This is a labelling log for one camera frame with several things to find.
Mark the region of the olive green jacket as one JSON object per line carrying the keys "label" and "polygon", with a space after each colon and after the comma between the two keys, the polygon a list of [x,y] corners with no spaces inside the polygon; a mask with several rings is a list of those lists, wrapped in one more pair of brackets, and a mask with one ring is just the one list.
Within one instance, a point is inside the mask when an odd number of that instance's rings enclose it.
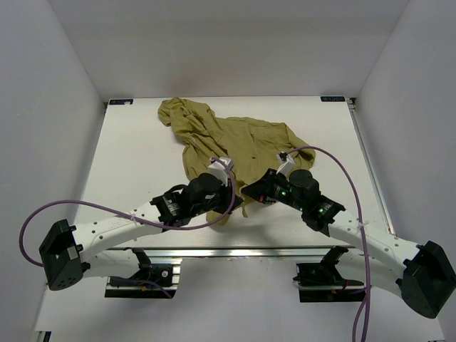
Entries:
{"label": "olive green jacket", "polygon": [[248,117],[218,118],[208,104],[188,99],[164,100],[157,114],[185,145],[182,161],[187,179],[206,172],[211,157],[228,157],[234,162],[236,195],[269,168],[276,170],[280,152],[307,145],[285,123]]}

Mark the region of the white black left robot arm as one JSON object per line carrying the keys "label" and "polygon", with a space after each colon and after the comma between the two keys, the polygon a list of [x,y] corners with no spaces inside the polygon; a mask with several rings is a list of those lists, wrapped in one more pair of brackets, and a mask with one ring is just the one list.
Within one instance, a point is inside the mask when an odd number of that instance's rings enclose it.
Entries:
{"label": "white black left robot arm", "polygon": [[150,278],[150,266],[137,249],[114,247],[153,234],[189,230],[190,221],[216,212],[226,217],[243,202],[231,179],[202,173],[188,185],[176,185],[151,201],[124,213],[87,224],[55,222],[38,248],[47,284],[61,291],[88,277],[120,276],[134,284]]}

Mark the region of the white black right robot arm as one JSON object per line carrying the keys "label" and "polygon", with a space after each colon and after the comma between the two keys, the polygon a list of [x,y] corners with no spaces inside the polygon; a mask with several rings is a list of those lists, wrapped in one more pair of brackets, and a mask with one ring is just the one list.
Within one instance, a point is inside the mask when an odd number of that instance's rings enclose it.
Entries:
{"label": "white black right robot arm", "polygon": [[342,289],[358,281],[399,296],[425,318],[436,318],[455,291],[455,271],[439,244],[418,244],[376,228],[360,228],[342,204],[321,194],[307,170],[286,177],[269,169],[242,194],[259,203],[280,202],[297,209],[309,228],[347,243],[331,247],[318,263],[298,265],[294,281],[308,291]]}

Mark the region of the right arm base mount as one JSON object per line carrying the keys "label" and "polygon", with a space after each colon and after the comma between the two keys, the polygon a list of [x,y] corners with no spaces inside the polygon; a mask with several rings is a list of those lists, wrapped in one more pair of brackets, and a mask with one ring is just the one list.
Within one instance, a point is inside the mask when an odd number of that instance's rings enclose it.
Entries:
{"label": "right arm base mount", "polygon": [[347,255],[346,247],[332,247],[315,263],[297,264],[293,278],[299,289],[301,303],[348,303],[362,302],[366,295],[364,283],[341,276],[336,269],[341,257]]}

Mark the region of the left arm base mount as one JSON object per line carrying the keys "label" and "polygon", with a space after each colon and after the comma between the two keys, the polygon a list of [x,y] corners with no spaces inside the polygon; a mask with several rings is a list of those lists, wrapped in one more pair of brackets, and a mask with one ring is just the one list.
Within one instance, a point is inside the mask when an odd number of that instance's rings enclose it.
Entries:
{"label": "left arm base mount", "polygon": [[138,270],[131,276],[109,277],[105,298],[172,299],[180,280],[180,263],[176,259],[151,259],[143,249],[131,252]]}

